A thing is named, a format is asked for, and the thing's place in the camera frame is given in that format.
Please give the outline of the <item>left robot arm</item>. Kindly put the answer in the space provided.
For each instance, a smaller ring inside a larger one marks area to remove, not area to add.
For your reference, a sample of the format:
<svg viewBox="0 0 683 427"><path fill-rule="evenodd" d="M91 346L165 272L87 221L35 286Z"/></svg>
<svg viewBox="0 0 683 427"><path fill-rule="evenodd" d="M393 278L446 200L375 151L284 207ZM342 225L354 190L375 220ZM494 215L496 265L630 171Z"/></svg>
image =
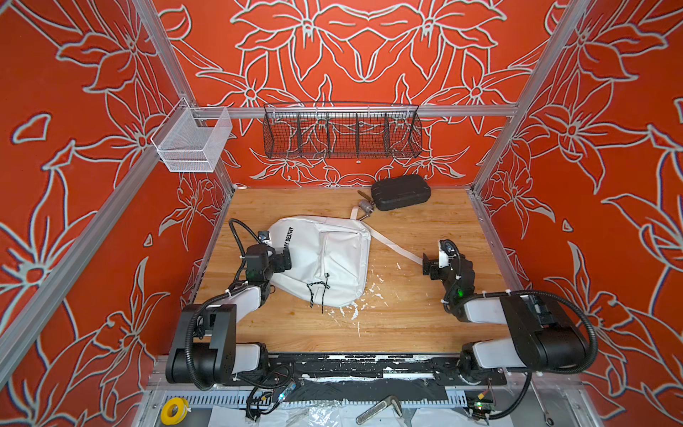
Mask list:
<svg viewBox="0 0 683 427"><path fill-rule="evenodd" d="M240 374L264 376L269 367L268 351L262 343L239 343L237 326L248 314L266 304L270 281L292 268L287 248L266 244L250 246L241 256L237 280L222 294L202 304L185 307L165 366L170 384L192 384L201 391L226 385Z"/></svg>

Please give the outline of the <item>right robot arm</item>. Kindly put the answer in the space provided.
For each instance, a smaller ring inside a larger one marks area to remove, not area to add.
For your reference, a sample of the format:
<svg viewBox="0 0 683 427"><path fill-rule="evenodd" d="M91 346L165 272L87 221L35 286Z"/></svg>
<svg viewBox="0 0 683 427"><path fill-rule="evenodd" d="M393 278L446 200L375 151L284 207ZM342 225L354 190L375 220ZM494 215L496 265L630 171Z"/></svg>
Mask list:
<svg viewBox="0 0 683 427"><path fill-rule="evenodd" d="M473 263L446 240L439 255L423 255L423 275L444 288L441 304L462 323L507 328L509 336L466 343L457 372L468 383L499 369L523 373L579 374L598 357L599 339L583 311L567 298L535 290L475 292Z"/></svg>

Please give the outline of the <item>white canvas backpack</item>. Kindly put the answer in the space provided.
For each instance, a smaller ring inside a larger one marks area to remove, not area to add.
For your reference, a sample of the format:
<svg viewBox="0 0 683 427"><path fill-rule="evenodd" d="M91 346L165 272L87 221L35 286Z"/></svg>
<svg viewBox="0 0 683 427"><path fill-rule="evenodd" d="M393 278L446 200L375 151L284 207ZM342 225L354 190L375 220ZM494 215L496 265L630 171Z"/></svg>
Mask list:
<svg viewBox="0 0 683 427"><path fill-rule="evenodd" d="M268 228L277 251L288 250L292 268L273 275L275 288L322 308L343 308L366 290L373 242L422 265L422 259L355 218L299 215Z"/></svg>

